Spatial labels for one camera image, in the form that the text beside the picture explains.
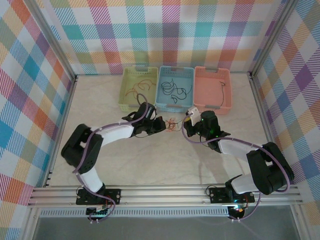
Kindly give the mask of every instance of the floor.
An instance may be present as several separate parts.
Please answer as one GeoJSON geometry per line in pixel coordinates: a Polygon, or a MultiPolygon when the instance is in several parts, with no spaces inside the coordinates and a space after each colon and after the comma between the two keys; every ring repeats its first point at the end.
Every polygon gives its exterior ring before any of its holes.
{"type": "MultiPolygon", "coordinates": [[[[62,136],[59,153],[77,125],[102,126],[126,116],[118,106],[122,76],[80,76],[62,136]]],[[[233,107],[219,115],[225,132],[257,144],[266,143],[256,103],[246,74],[231,74],[233,107]]],[[[158,112],[164,120],[182,113],[158,112]]],[[[79,185],[74,168],[58,154],[51,186],[79,185]]],[[[163,131],[145,138],[122,139],[104,146],[96,169],[106,185],[222,184],[250,172],[248,163],[208,147],[187,142],[180,131],[163,131]]]]}

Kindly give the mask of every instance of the plaid wall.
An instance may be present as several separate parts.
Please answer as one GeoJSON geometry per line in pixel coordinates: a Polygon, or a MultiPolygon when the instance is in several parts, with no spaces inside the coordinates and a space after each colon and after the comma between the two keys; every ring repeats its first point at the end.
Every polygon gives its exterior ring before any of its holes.
{"type": "Polygon", "coordinates": [[[71,80],[23,1],[0,6],[0,240],[15,240],[44,178],[71,80]]]}
{"type": "Polygon", "coordinates": [[[261,41],[261,43],[259,45],[259,48],[258,48],[258,50],[256,51],[256,53],[254,55],[253,61],[252,61],[251,65],[250,65],[250,67],[249,67],[248,72],[252,72],[254,66],[256,65],[257,60],[259,59],[262,50],[265,48],[265,46],[266,46],[266,44],[267,44],[267,42],[268,42],[268,40],[270,38],[270,35],[273,33],[273,31],[274,31],[274,29],[275,29],[275,27],[277,25],[277,21],[278,21],[280,15],[281,15],[282,11],[284,10],[284,7],[285,7],[287,2],[288,2],[288,0],[281,0],[281,3],[278,6],[278,8],[277,8],[277,10],[276,10],[276,12],[275,12],[275,14],[273,16],[273,19],[272,19],[272,21],[271,21],[267,31],[265,32],[265,35],[264,35],[264,37],[263,37],[263,39],[262,39],[262,41],[261,41]]]}
{"type": "Polygon", "coordinates": [[[256,83],[320,238],[320,3],[300,0],[256,83]]]}
{"type": "Polygon", "coordinates": [[[37,2],[76,73],[121,74],[131,65],[247,72],[281,0],[37,2]]]}

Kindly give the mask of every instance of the light blue plastic basket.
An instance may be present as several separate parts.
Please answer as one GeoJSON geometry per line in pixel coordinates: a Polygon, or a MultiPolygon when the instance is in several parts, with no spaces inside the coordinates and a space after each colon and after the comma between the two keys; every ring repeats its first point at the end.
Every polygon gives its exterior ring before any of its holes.
{"type": "Polygon", "coordinates": [[[192,67],[176,67],[176,66],[162,66],[160,67],[158,86],[155,97],[155,105],[159,111],[185,113],[194,105],[194,84],[195,84],[195,70],[192,67]],[[174,82],[177,88],[184,88],[188,93],[185,99],[183,94],[179,95],[177,90],[172,94],[164,94],[161,86],[165,82],[174,82]]]}

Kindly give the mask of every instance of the green basket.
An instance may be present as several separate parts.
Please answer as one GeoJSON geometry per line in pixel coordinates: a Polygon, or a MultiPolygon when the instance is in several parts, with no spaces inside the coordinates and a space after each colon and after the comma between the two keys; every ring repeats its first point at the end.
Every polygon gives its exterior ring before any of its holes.
{"type": "Polygon", "coordinates": [[[156,103],[158,68],[152,66],[129,66],[123,70],[118,104],[123,112],[134,112],[139,108],[137,93],[143,94],[148,103],[156,103]]]}

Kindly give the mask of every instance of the aluminum rail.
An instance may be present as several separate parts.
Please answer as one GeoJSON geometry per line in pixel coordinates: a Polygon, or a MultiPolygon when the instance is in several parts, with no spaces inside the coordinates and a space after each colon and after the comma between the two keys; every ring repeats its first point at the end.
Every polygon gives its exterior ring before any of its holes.
{"type": "MultiPolygon", "coordinates": [[[[107,189],[121,189],[121,200],[117,208],[126,207],[204,207],[235,206],[235,203],[210,203],[205,194],[207,184],[194,185],[112,185],[107,189]]],[[[35,188],[29,201],[31,208],[85,207],[76,205],[76,190],[79,186],[48,186],[35,188]]],[[[259,193],[254,192],[256,201],[259,193]]],[[[260,205],[279,206],[302,204],[298,187],[292,185],[287,193],[274,192],[262,195],[260,205]]]]}

